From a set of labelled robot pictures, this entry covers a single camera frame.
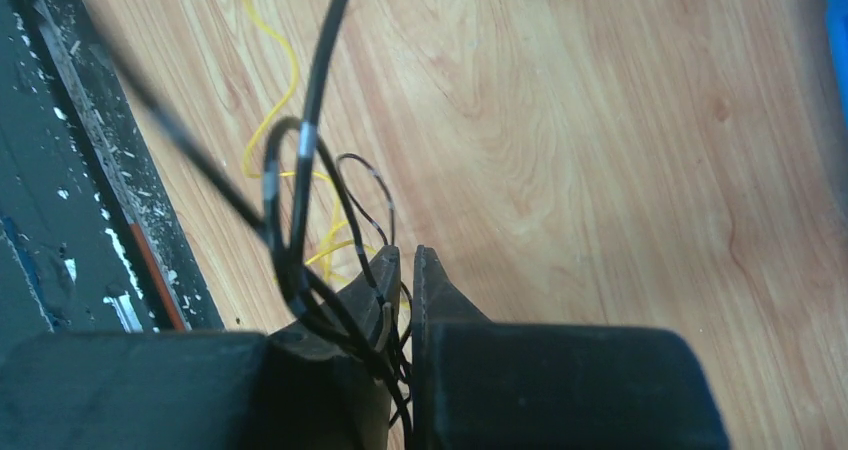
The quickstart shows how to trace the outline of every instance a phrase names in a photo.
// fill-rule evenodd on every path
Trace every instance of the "blue paint mark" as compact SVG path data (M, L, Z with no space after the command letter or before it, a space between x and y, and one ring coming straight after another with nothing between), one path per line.
M62 320L56 318L56 316L47 309L46 300L44 298L44 290L41 288L41 284L38 280L38 272L36 271L35 262L32 260L32 257L29 256L29 253L26 251L23 243L21 242L21 237L18 233L18 226L15 225L15 222L11 218L6 216L0 216L0 221L3 222L3 230L6 232L6 238L12 242L12 246L15 248L15 253L18 254L18 260L20 260L21 267L23 267L24 273L26 273L27 280L29 280L30 285L32 285L33 290L35 290L35 296L38 299L38 304L44 311L44 315L47 316L53 330L61 330Z

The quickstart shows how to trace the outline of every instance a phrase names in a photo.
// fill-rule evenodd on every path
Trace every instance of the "wood grain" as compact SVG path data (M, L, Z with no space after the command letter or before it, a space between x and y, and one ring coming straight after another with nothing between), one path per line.
M305 64L327 1L257 6ZM281 49L238 0L89 2L258 204L238 162L287 84ZM436 247L493 318L674 329L738 448L841 448L848 168L824 8L352 0L322 131L386 174L407 263ZM285 325L258 242L140 121L224 321ZM320 190L313 237L330 205Z

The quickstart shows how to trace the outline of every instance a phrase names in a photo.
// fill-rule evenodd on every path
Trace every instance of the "yellow wire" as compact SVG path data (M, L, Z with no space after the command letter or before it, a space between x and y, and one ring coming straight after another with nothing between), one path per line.
M289 73L291 73L291 80L289 81L289 88L286 90L286 93L283 94L283 98L277 102L276 105L265 115L265 118L262 120L262 123L259 124L259 127L253 132L253 135L250 137L250 140L247 142L247 146L244 149L244 154L242 155L241 161L241 171L247 178L260 178L261 175L257 172L251 171L250 163L252 161L253 152L256 149L256 146L259 144L262 136L268 130L268 127L271 125L271 121L274 119L280 110L291 100L292 95L294 95L295 89L297 88L298 80L300 79L300 67L297 64L297 56L292 49L291 43L283 37L282 35L275 32L264 20L259 16L259 12L256 11L256 7L253 4L253 0L241 0L244 5L245 10L247 11L247 16L250 18L251 22L256 25L262 32L272 37L274 40L279 42L279 44L283 47L283 50L286 52L286 56L289 60ZM329 176L320 173L313 172L313 176L316 178L323 180L324 182L332 184L332 180ZM295 172L282 172L280 174L283 178L289 178L295 176ZM320 263L322 273L325 281L335 280L342 283L347 283L348 280L339 275L338 273L333 271L333 253L342 249L344 247L353 245L353 240L345 240L344 242L336 243L336 236L338 232L348 225L347 220L342 220L341 218L341 201L339 200L338 194L336 194L335 199L333 201L333 216L330 222L330 231L324 238L321 239L321 242L318 244L318 253L309 258L306 261L307 265L311 265L315 262ZM365 248L374 253L374 248L366 245Z

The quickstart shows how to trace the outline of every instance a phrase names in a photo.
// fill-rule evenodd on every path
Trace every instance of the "blue plastic edge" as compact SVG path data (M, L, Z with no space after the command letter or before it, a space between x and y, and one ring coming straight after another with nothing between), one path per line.
M842 112L848 126L848 0L828 0L827 31L833 68L842 96Z

